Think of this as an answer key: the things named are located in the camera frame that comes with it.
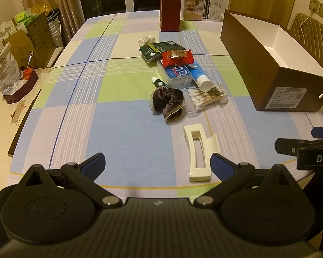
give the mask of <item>brown quilted fabric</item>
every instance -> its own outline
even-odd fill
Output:
[[[303,23],[302,29],[304,37],[300,30],[300,24],[306,20],[308,16],[302,12],[298,13],[293,19],[290,32],[294,35],[299,42],[309,47],[312,52],[323,62],[323,24],[318,20],[310,17]]]

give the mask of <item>maroon tray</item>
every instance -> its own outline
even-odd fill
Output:
[[[3,96],[7,104],[19,102],[26,94],[28,94],[35,86],[38,80],[38,75],[35,70],[32,71],[28,81],[19,88],[14,94]]]

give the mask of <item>brown velvet scrunchie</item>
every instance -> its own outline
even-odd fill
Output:
[[[179,89],[162,86],[154,90],[150,97],[151,110],[163,111],[165,122],[173,122],[181,118],[184,105],[184,95]]]

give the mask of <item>white cable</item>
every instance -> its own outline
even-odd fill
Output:
[[[300,30],[301,30],[301,34],[303,35],[303,41],[304,41],[304,44],[305,44],[305,36],[304,36],[304,32],[303,32],[303,28],[302,28],[302,26],[303,26],[303,24],[305,23],[305,22],[307,22],[307,20],[312,16],[314,14],[314,9],[312,9],[311,10],[311,12],[310,12],[310,15],[307,17],[307,19],[305,19],[301,24],[300,24]]]

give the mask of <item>plaid tablecloth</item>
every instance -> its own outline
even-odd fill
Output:
[[[320,113],[257,112],[233,61],[220,41],[222,23],[182,21],[181,32],[160,32],[159,11],[91,18],[67,45],[28,117],[14,153],[8,184],[17,183],[32,164],[46,169],[82,162],[97,152],[106,169],[96,183],[119,197],[194,198],[217,185],[189,182],[189,151],[183,126],[202,124],[217,134],[221,154],[257,168],[285,164],[296,179],[295,159],[277,154],[279,137],[312,139],[323,126]],[[138,39],[154,35],[191,48],[211,80],[228,91],[224,107],[167,125],[153,115],[149,97],[158,76]]]

